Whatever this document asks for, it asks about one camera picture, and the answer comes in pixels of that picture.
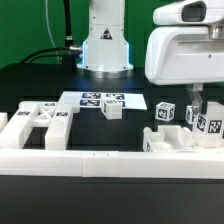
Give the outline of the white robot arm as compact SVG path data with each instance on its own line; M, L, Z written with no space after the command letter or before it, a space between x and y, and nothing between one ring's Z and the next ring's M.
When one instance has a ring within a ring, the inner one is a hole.
M125 0L90 0L89 35L80 69L97 77L131 70L124 39ZM185 84L195 113L207 112L199 92L224 82L224 0L180 0L153 12L145 75L157 85Z

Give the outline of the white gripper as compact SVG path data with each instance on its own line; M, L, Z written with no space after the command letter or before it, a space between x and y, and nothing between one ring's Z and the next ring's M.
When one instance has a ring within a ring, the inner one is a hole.
M205 26L159 27L150 35L145 75L157 85L187 84L195 114L202 113L199 83L224 82L224 40L212 40Z

